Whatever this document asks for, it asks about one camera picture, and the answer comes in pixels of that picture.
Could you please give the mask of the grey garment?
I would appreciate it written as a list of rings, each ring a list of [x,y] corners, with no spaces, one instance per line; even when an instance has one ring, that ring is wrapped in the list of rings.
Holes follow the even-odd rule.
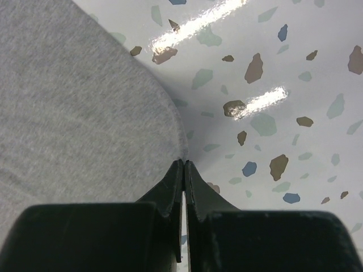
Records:
[[[167,92],[74,2],[1,2],[2,240],[32,205],[133,202],[187,154]]]

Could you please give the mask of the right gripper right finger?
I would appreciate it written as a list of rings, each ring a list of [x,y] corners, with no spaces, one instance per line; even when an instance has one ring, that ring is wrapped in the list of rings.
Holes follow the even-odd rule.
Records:
[[[184,167],[190,271],[361,271],[342,222],[324,211],[240,210]]]

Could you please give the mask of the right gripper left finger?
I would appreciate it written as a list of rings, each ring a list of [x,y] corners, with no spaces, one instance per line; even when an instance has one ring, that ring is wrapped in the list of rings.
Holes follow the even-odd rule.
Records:
[[[6,238],[7,271],[175,271],[181,261],[184,164],[133,203],[25,209]]]

